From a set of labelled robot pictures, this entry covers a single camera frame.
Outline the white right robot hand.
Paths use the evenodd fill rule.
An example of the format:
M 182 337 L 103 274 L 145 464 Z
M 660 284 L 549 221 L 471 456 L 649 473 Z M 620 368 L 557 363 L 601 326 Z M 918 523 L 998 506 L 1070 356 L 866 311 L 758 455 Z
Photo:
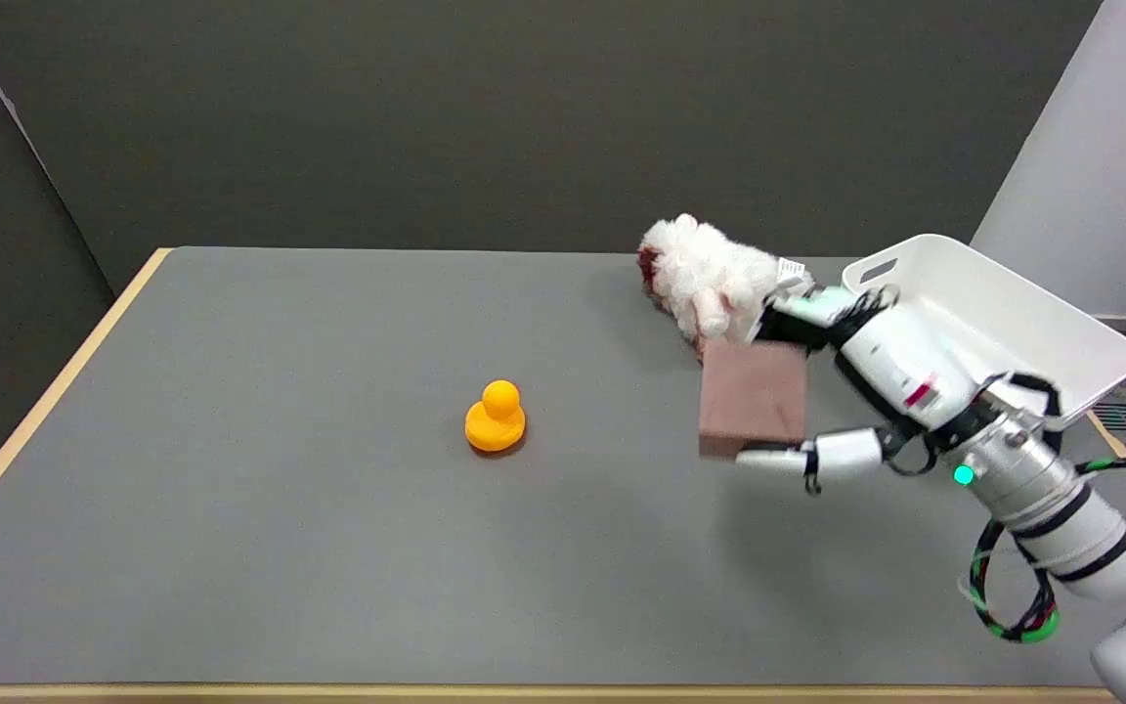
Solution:
M 799 344 L 805 353 L 831 349 L 833 364 L 863 401 L 881 415 L 875 427 L 822 433 L 803 442 L 747 442 L 739 466 L 798 475 L 808 494 L 823 478 L 852 478 L 897 467 L 895 456 L 924 442 L 924 471 L 935 460 L 974 440 L 1001 420 L 1016 436 L 1046 429 L 1058 451 L 1058 389 L 1033 374 L 977 378 L 941 335 L 899 304 L 893 286 L 856 294 L 819 286 L 801 295 L 765 298 L 756 340 Z

